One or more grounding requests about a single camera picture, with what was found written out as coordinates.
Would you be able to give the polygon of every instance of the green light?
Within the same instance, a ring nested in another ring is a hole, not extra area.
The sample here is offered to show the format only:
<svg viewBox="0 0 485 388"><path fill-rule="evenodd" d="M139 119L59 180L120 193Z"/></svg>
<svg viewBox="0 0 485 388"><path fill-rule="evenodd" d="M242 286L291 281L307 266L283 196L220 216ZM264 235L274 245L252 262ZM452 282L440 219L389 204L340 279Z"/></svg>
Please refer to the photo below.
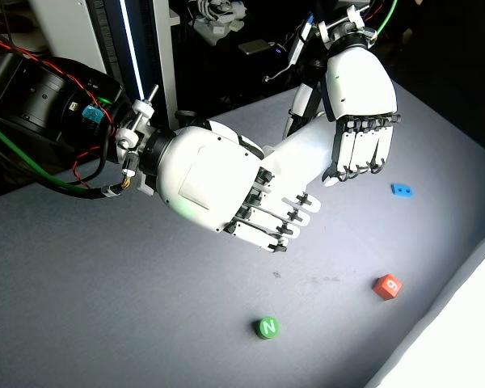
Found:
<svg viewBox="0 0 485 388"><path fill-rule="evenodd" d="M102 97L96 97L98 101L100 101L101 103L107 103L109 105L112 105L112 103L110 101L108 101L107 99L103 99Z"/></svg>

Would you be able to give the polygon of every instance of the white robotic hand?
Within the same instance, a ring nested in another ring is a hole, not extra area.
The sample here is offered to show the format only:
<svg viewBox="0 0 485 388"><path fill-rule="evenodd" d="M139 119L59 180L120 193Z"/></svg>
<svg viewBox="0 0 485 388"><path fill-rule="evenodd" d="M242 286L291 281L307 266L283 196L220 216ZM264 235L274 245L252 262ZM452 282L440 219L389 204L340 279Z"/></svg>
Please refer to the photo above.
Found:
<svg viewBox="0 0 485 388"><path fill-rule="evenodd" d="M331 164L335 126L325 117L263 152L223 124L187 127L158 165L157 190L178 214L267 251L285 251L318 212L306 185Z"/></svg>

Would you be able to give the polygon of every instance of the blue sticker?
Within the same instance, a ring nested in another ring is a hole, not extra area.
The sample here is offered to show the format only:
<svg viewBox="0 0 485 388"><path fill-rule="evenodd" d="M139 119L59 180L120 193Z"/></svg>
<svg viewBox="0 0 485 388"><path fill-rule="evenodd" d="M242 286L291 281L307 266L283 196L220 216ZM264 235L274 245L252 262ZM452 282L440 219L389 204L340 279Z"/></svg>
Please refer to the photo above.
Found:
<svg viewBox="0 0 485 388"><path fill-rule="evenodd" d="M88 119L90 121L93 121L94 123L99 124L104 117L104 113L100 109L92 105L88 105L86 108L82 110L82 116L85 119Z"/></svg>
<svg viewBox="0 0 485 388"><path fill-rule="evenodd" d="M406 184L394 183L391 185L391 191L395 196L405 196L406 198L413 197L413 190Z"/></svg>

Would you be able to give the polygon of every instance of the green cable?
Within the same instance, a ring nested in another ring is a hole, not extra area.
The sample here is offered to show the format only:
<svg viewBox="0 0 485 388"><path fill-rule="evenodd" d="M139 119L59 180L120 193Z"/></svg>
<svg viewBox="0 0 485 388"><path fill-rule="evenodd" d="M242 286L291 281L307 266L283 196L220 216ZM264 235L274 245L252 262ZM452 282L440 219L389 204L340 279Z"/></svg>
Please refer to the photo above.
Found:
<svg viewBox="0 0 485 388"><path fill-rule="evenodd" d="M29 167L43 176L46 180L56 184L57 186L60 186L61 188L65 188L66 190L69 190L71 192L78 192L78 193L85 193L87 189L85 188L77 188L75 186L72 186L71 184L68 184L67 182L63 182L62 180L59 180L57 178L54 178L51 176L47 171L45 171L41 166L33 161L27 154L25 154L18 146L16 146L15 143L13 143L9 138L4 135L2 132L0 132L0 141L4 143L6 146L8 146L15 154L21 157L21 159L29 165Z"/></svg>
<svg viewBox="0 0 485 388"><path fill-rule="evenodd" d="M386 16L385 20L382 22L382 24L377 29L378 35L381 33L382 29L386 26L386 24L390 21L390 18L392 16L392 14L394 13L395 6L397 6L397 0L394 0L394 2L391 3L391 7L390 7L390 10L388 11L388 15Z"/></svg>

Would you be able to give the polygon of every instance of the red wire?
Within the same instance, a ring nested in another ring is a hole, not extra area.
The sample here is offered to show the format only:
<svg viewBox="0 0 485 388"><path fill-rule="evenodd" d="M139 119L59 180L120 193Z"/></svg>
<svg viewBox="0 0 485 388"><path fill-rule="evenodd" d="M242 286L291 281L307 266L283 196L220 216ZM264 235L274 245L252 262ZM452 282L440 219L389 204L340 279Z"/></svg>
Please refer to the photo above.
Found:
<svg viewBox="0 0 485 388"><path fill-rule="evenodd" d="M12 50L12 47L8 44L5 44L3 42L0 41L0 46L5 48L5 49L8 49L8 50ZM59 74L61 75L64 75L66 76L67 78L69 78L70 80L72 80L77 86L79 86L79 88L83 91L86 92L87 95L90 96L91 100L94 102L94 104L96 106L98 106L100 108L100 110L104 113L104 115L106 116L106 119L108 120L108 123L110 123L111 127L112 127L112 130L110 132L110 135L113 136L115 135L115 125L113 124L113 119L112 117L110 116L109 112L104 109L100 104L99 102L97 101L97 98L92 94L90 93L80 82L77 78L75 78L73 75L71 74L68 74L68 73L65 73L63 70L61 70L59 67L57 67L56 65L54 65L53 63L49 62L49 61L43 61L41 59L39 59L38 57L35 57L34 55L32 55L32 53L30 53L29 51L27 51L26 49L24 48L20 48L20 47L16 47L15 48L16 50L20 51L22 54L25 54L26 56L28 56L29 58L31 58L32 60L36 61L36 62L40 62L42 63L43 65L47 66L47 67L50 67L51 69L54 69L56 70ZM78 155L76 158L75 158L75 161L74 161L74 164L72 165L72 172L74 173L74 176L76 178L76 180L82 184L83 186L87 187L87 188L90 188L90 186L88 186L88 184L86 182L83 182L82 181L82 178L81 178L81 175L78 173L77 171L77 166L78 166L78 160L80 158L83 158L85 156L87 156L91 151L93 150L97 150L99 149L100 146L96 145L94 147L91 147L89 150L83 152L82 154Z"/></svg>
<svg viewBox="0 0 485 388"><path fill-rule="evenodd" d="M372 19L381 9L382 6L384 6L385 0L382 0L381 5L368 17L365 19L365 22L368 22L370 19Z"/></svg>

